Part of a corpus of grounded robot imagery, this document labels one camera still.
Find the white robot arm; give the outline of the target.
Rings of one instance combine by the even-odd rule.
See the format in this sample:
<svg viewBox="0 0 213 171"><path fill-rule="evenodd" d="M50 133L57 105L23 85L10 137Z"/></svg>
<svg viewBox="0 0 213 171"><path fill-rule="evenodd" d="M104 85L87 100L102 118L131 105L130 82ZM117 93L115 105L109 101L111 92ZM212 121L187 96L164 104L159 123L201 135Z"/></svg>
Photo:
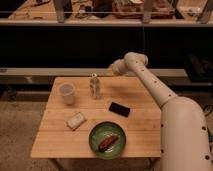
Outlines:
<svg viewBox="0 0 213 171"><path fill-rule="evenodd" d="M133 72L161 109L161 170L212 171L207 123L200 105L177 95L148 68L148 57L128 52L114 61L115 76Z"/></svg>

